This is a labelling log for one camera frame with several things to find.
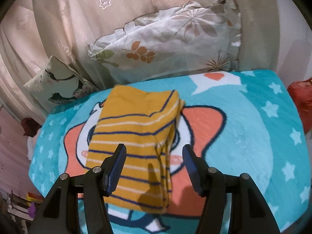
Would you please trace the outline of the mustard yellow striped sweater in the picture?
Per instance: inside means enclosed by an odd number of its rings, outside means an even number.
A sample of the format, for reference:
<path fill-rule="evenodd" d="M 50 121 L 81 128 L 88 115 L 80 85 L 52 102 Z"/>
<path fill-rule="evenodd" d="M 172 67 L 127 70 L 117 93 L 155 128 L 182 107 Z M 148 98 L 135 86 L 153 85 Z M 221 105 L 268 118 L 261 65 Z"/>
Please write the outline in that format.
<path fill-rule="evenodd" d="M 177 90 L 145 92 L 116 86 L 103 102 L 89 143 L 86 168 L 126 147 L 126 160 L 109 204 L 165 213 L 172 198 L 170 150 L 184 101 Z"/>

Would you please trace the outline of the colourful clutter on shelf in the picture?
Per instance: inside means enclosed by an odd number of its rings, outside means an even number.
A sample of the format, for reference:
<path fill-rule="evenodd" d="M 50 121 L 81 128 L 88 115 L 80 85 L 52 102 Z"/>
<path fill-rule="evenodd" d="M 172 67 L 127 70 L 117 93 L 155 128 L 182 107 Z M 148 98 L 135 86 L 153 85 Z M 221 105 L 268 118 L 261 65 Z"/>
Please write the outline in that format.
<path fill-rule="evenodd" d="M 5 200 L 8 215 L 19 226 L 22 233 L 27 233 L 36 211 L 43 202 L 43 196 L 28 192 L 26 198 L 22 198 L 11 191 Z"/>

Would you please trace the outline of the turquoise cartoon fleece blanket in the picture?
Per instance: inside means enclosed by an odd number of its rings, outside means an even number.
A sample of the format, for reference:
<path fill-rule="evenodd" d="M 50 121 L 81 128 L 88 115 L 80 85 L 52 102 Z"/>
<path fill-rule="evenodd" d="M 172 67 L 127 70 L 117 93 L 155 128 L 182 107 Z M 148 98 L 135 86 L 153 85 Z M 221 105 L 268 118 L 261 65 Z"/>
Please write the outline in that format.
<path fill-rule="evenodd" d="M 225 174 L 251 175 L 281 233 L 304 217 L 311 187 L 308 147 L 297 108 L 273 71 L 213 72 L 130 86 L 177 90 L 186 105 L 171 150 L 173 198 L 167 214 L 107 204 L 114 233 L 195 232 L 205 199 L 194 192 L 183 166 L 185 144 Z M 89 141 L 110 91 L 58 106 L 43 124 L 28 174 L 44 197 L 63 172 L 86 171 Z"/>

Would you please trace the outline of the dark red cloth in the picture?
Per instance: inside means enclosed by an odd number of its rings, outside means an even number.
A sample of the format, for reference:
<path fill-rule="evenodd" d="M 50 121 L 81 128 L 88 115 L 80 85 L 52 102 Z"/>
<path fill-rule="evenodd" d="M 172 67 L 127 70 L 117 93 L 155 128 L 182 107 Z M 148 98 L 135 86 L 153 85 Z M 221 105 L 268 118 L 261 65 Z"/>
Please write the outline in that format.
<path fill-rule="evenodd" d="M 23 118 L 21 120 L 21 126 L 24 129 L 24 136 L 29 137 L 34 137 L 41 128 L 41 125 L 30 117 Z"/>

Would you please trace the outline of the small cartoon face cushion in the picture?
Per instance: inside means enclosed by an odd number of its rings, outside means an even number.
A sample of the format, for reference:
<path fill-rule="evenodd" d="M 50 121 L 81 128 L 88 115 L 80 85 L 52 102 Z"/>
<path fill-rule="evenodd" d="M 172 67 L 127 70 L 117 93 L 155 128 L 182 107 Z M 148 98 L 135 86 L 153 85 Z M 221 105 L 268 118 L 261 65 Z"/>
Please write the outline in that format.
<path fill-rule="evenodd" d="M 51 56 L 47 65 L 24 88 L 47 112 L 55 106 L 68 104 L 89 94 L 98 92 L 87 79 Z"/>

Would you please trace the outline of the red plastic bag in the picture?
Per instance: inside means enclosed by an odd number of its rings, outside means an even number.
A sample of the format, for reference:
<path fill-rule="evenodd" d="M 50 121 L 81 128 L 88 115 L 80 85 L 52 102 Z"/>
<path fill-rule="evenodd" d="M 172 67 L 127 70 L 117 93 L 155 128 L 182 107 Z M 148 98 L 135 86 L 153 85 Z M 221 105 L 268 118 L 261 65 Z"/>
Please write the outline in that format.
<path fill-rule="evenodd" d="M 311 78 L 304 81 L 295 81 L 288 88 L 288 93 L 298 110 L 304 133 L 311 130 L 312 123 L 312 85 Z"/>

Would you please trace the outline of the white floral ruffled pillow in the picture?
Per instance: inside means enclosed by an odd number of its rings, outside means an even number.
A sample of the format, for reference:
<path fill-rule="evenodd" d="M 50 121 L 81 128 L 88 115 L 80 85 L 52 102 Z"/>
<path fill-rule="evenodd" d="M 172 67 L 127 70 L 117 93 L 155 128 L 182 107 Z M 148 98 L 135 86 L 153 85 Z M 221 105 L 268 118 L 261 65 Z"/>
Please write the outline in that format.
<path fill-rule="evenodd" d="M 88 46 L 120 84 L 238 67 L 241 14 L 235 0 L 190 0 L 146 14 Z"/>

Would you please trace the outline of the beige embroidered curtain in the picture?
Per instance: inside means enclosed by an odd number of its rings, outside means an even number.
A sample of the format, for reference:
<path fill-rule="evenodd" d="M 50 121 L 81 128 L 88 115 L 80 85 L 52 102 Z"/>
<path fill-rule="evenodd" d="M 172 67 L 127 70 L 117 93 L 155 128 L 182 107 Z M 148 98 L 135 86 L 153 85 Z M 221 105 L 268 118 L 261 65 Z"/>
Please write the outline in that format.
<path fill-rule="evenodd" d="M 1 102 L 16 119 L 44 121 L 24 84 L 55 56 L 97 88 L 113 81 L 91 61 L 87 45 L 125 23 L 190 0 L 8 0 L 1 20 Z M 236 0 L 242 16 L 239 70 L 277 67 L 280 26 L 276 0 Z"/>

